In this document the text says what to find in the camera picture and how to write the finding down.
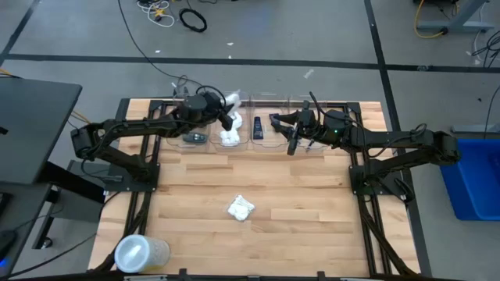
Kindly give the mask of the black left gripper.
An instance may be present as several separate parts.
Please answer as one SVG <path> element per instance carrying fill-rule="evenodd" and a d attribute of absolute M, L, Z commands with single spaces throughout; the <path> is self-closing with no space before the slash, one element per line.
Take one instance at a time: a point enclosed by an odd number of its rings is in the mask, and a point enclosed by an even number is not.
<path fill-rule="evenodd" d="M 226 130 L 231 130 L 232 119 L 235 119 L 234 112 L 228 112 L 234 107 L 234 103 L 228 100 L 220 100 L 220 96 L 214 92 L 206 91 L 202 94 L 207 106 L 203 111 L 205 123 L 214 123 L 219 121 L 221 126 Z"/>

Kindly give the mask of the black power adapter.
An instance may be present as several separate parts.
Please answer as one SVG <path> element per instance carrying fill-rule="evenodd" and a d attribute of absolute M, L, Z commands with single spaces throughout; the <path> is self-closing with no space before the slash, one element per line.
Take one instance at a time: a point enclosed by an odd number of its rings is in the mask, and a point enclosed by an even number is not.
<path fill-rule="evenodd" d="M 173 98 L 184 98 L 189 95 L 189 90 L 186 84 L 189 82 L 187 75 L 178 77 L 177 82 L 173 84 Z"/>

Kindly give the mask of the small cotton balls bag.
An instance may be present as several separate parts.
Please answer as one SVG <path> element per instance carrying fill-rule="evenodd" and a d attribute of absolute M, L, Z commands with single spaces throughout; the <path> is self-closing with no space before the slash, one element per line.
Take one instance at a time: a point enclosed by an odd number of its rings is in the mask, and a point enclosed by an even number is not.
<path fill-rule="evenodd" d="M 224 147 L 235 147 L 240 144 L 240 137 L 236 130 L 220 132 L 220 143 Z"/>

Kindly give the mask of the clear plastic bin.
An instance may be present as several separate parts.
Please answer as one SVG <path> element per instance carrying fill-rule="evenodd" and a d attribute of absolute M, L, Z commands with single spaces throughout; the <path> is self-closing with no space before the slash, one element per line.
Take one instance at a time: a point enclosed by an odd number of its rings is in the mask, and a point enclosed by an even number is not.
<path fill-rule="evenodd" d="M 195 94 L 185 96 L 183 100 L 175 99 L 174 101 L 174 107 L 170 113 L 176 119 L 186 121 L 186 123 L 180 123 L 180 135 L 168 139 L 167 142 L 178 151 L 205 151 L 210 133 L 210 128 L 205 124 L 203 117 L 203 111 L 207 106 L 205 99 L 200 94 Z M 207 136 L 207 141 L 199 145 L 186 143 L 182 140 L 182 136 L 187 133 L 203 133 Z"/>
<path fill-rule="evenodd" d="M 225 91 L 224 95 L 225 96 L 229 95 L 232 92 Z M 245 151 L 247 149 L 247 144 L 250 141 L 250 134 L 251 134 L 251 122 L 249 121 L 250 109 L 248 108 L 249 96 L 244 91 L 241 91 L 240 98 L 241 98 L 241 106 L 237 110 L 237 112 L 241 115 L 243 119 L 243 124 L 238 130 L 238 134 L 240 137 L 240 144 L 235 147 L 222 146 L 220 143 L 220 132 L 225 129 L 221 126 L 220 122 L 214 123 L 210 126 L 209 141 L 211 145 L 213 145 L 218 152 L 236 152 L 236 151 Z"/>
<path fill-rule="evenodd" d="M 270 122 L 269 114 L 288 114 L 289 96 L 276 93 L 256 93 L 250 96 L 250 121 L 259 116 L 262 121 L 263 139 L 251 142 L 255 151 L 258 152 L 279 152 L 284 151 L 288 145 L 287 140 L 280 133 L 274 131 Z"/>
<path fill-rule="evenodd" d="M 314 111 L 316 119 L 319 121 L 320 124 L 322 124 L 324 120 L 323 114 L 317 110 L 317 107 L 309 94 L 297 94 L 290 96 L 288 102 L 288 112 L 293 113 L 297 110 L 303 109 L 304 101 L 309 102 L 309 108 Z M 312 149 L 310 151 L 306 151 L 305 148 L 307 147 L 310 141 L 311 141 L 310 139 L 299 137 L 297 142 L 297 148 L 295 150 L 295 155 L 322 154 L 323 151 L 327 149 L 327 146 L 325 144 L 321 144 L 315 141 L 315 143 L 312 146 Z"/>

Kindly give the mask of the cotton swabs clear bag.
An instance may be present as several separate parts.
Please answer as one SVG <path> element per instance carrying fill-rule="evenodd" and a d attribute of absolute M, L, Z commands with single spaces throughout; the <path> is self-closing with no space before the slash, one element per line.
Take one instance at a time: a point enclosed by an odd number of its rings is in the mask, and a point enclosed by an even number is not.
<path fill-rule="evenodd" d="M 234 91 L 231 94 L 225 96 L 225 101 L 228 100 L 228 101 L 232 101 L 234 103 L 234 107 L 230 111 L 226 111 L 226 113 L 236 112 L 238 110 L 238 108 L 241 106 L 240 93 L 241 93 L 241 91 L 237 90 L 237 91 Z"/>
<path fill-rule="evenodd" d="M 227 208 L 227 213 L 232 215 L 237 221 L 243 222 L 254 210 L 254 204 L 238 194 Z"/>

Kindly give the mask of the grey desk leg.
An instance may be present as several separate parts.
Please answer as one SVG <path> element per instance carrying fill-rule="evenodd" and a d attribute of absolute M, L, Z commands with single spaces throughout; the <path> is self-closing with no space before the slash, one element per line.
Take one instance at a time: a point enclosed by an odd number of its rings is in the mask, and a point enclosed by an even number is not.
<path fill-rule="evenodd" d="M 413 27 L 414 31 L 419 36 L 420 31 L 433 32 L 432 35 L 424 34 L 423 37 L 439 37 L 446 35 L 450 32 L 452 33 L 475 33 L 475 32 L 485 32 L 494 29 L 492 24 L 489 24 L 482 19 L 478 21 L 472 21 L 471 17 L 480 11 L 490 0 L 465 0 L 466 2 L 459 8 L 459 11 L 454 17 L 447 21 L 422 21 L 420 20 L 420 10 L 423 7 L 425 0 L 420 0 L 418 5 Z"/>

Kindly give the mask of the blue plastic tote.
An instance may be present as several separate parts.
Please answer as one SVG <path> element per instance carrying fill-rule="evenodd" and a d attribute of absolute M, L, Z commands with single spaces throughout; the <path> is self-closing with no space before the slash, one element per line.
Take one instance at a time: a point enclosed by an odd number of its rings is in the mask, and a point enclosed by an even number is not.
<path fill-rule="evenodd" d="M 500 139 L 460 139 L 459 150 L 459 162 L 440 167 L 455 217 L 500 222 Z"/>

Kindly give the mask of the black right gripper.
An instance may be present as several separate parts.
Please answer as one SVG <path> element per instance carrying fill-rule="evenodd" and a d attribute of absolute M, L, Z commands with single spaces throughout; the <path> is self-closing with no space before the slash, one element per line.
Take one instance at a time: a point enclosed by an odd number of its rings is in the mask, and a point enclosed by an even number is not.
<path fill-rule="evenodd" d="M 293 156 L 298 146 L 300 137 L 314 137 L 320 131 L 320 121 L 316 118 L 315 112 L 310 109 L 310 101 L 304 100 L 302 108 L 291 114 L 278 114 L 276 118 L 280 122 L 290 123 L 291 126 L 283 126 L 274 123 L 274 131 L 280 133 L 288 141 L 287 154 Z"/>

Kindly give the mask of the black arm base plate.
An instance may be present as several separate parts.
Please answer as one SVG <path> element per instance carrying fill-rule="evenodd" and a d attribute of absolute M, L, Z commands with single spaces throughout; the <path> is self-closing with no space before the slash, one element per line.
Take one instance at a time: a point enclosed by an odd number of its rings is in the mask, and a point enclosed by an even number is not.
<path fill-rule="evenodd" d="M 109 175 L 105 183 L 104 190 L 106 191 L 130 191 L 130 192 L 151 192 L 155 191 L 158 186 L 160 172 L 160 164 L 152 164 L 151 176 L 146 181 L 135 180 L 125 168 L 119 167 L 117 165 L 110 165 Z"/>
<path fill-rule="evenodd" d="M 394 195 L 406 199 L 409 195 L 409 187 L 402 181 L 399 172 L 389 173 L 384 178 L 368 180 L 362 165 L 351 165 L 348 169 L 349 177 L 354 194 L 361 195 Z"/>

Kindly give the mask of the grey floor bar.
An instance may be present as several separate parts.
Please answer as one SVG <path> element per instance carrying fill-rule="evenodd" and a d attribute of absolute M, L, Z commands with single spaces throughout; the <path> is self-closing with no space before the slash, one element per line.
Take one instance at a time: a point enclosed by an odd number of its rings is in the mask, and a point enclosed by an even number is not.
<path fill-rule="evenodd" d="M 500 123 L 493 125 L 453 125 L 451 131 L 453 133 L 468 134 L 500 134 Z"/>

